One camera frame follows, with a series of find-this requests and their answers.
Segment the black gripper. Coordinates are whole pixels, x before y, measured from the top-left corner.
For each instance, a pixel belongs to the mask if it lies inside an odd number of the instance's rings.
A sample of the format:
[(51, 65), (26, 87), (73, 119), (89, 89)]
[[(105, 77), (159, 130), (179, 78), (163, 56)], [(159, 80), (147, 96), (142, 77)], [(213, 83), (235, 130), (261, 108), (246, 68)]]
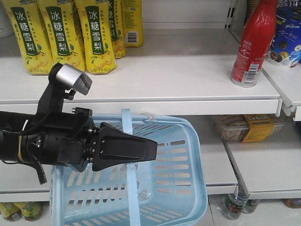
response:
[(46, 165), (68, 166), (82, 172), (91, 158), (96, 141), (92, 170), (152, 161), (157, 156), (157, 142), (122, 132), (106, 122), (95, 127), (92, 110), (76, 107), (73, 113), (37, 114), (29, 120), (19, 142), (19, 160)]

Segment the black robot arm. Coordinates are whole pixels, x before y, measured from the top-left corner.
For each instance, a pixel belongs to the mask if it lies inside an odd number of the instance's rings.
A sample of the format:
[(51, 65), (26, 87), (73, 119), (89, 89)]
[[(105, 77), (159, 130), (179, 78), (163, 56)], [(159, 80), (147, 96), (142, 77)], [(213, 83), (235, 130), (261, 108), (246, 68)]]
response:
[(157, 155), (153, 140), (129, 135), (106, 122), (96, 126), (92, 111), (73, 113), (1, 112), (0, 158), (41, 169), (42, 165), (69, 166), (82, 172), (111, 166), (152, 161)]

